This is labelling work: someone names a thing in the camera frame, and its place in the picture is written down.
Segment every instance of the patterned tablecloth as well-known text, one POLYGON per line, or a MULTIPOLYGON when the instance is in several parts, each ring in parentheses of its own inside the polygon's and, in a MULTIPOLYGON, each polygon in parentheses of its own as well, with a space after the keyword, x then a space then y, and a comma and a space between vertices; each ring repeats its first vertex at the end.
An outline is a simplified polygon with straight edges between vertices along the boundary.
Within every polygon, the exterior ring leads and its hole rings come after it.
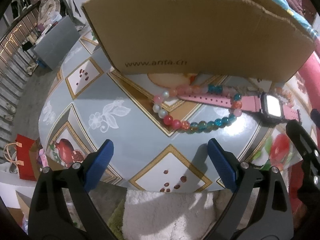
MULTIPOLYGON (((247 87, 267 92, 284 87, 294 97, 294 109, 300 110, 303 127, 316 141, 311 104, 298 73, 286 84, 204 74, 181 74, 176 79, 235 86, 241 93, 247 93, 247 87)), ((167 192, 222 189, 207 155, 206 144, 211 138, 239 160, 263 169, 276 165, 282 170, 300 160, 285 135, 285 125, 264 127, 250 114, 242 114, 231 126, 210 133, 168 129, 152 111, 153 95, 164 90, 161 86, 165 82, 152 75, 123 76, 113 70, 89 30, 66 56, 44 104, 39 133, 46 154, 68 167, 111 139, 114 155, 101 180, 157 192, 163 188, 167 192)), ((174 119, 189 122, 215 120, 229 113, 228 109, 178 99, 164 103, 163 108, 174 119)))

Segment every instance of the blue bead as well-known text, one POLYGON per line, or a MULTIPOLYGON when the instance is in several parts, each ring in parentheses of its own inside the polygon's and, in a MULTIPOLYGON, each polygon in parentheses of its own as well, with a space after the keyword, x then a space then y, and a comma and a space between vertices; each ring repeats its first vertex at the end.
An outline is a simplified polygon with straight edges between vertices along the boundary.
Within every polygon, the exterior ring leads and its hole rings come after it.
POLYGON ((221 119, 216 119, 215 121, 214 121, 214 124, 216 125, 216 126, 222 126, 222 120, 221 119))
POLYGON ((237 117, 234 114, 229 115, 229 122, 233 123, 235 120, 237 120, 237 117))
POLYGON ((215 92, 215 89, 216 89, 216 86, 214 86, 214 85, 208 85, 208 92, 209 92, 209 93, 214 93, 214 92, 215 92))
POLYGON ((216 86, 216 89, 215 89, 215 93, 216 94, 222 94, 222 91, 223 91, 223 87, 222 86, 216 86))
POLYGON ((213 127, 214 127, 214 121, 209 121, 209 122, 207 123, 207 129, 208 129, 208 130, 212 130, 213 127))
POLYGON ((227 125, 227 124, 229 124, 229 118, 228 117, 223 117, 222 119, 221 119, 221 121, 222 121, 222 124, 224 125, 227 125))
POLYGON ((235 94, 235 96, 233 97, 234 101, 240 101, 241 100, 241 95, 239 93, 235 94))
POLYGON ((198 130, 199 131, 203 131, 207 128, 207 123, 205 121, 201 121, 199 122, 199 125, 198 125, 198 130))
POLYGON ((198 130, 198 123, 197 122, 192 122, 191 124, 190 124, 190 130, 191 131, 196 131, 196 130, 198 130))

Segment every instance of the bag handle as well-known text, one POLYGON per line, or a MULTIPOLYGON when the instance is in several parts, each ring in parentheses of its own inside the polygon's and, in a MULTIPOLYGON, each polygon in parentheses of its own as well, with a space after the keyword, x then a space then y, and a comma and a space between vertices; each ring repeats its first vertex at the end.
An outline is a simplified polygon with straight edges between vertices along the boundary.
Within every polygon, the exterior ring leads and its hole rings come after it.
POLYGON ((12 157, 11 157, 11 155, 9 153, 9 146, 10 145, 16 145, 18 147, 22 147, 22 143, 20 143, 20 142, 8 143, 8 144, 5 145, 5 147, 3 149, 3 156, 6 158, 7 161, 9 161, 11 163, 14 163, 14 165, 16 165, 17 168, 18 168, 18 165, 24 166, 24 162, 23 161, 16 161, 16 160, 12 159, 12 157))

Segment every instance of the white pearl bead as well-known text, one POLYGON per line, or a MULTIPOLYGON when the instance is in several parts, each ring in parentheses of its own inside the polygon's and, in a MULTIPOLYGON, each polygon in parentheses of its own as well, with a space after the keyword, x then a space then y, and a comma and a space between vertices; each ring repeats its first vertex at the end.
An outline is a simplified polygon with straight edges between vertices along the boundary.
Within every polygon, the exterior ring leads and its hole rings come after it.
POLYGON ((170 96, 169 91, 168 90, 163 91, 162 96, 163 96, 163 98, 169 98, 169 96, 170 96))
POLYGON ((153 109, 153 111, 155 113, 158 113, 161 110, 161 106, 157 105, 157 104, 154 104, 152 109, 153 109))
POLYGON ((168 112, 167 112, 166 110, 164 110, 164 109, 161 109, 161 110, 159 111, 158 115, 159 115, 159 117, 160 117, 161 119, 164 119, 164 117, 166 117, 166 116, 168 115, 168 112))

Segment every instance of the watch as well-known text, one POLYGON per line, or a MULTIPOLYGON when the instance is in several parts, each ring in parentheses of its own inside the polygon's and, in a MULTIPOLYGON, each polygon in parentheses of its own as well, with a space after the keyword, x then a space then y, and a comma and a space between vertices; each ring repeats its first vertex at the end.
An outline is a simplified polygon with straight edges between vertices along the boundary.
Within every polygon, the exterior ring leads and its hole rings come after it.
MULTIPOLYGON (((232 105, 230 98, 216 94, 190 94, 178 97, 186 101, 225 108, 231 108, 232 105)), ((281 123, 297 120, 301 123, 299 110, 291 109, 273 95, 262 93, 258 96, 242 96, 241 102, 242 111, 260 113, 266 122, 281 123)))

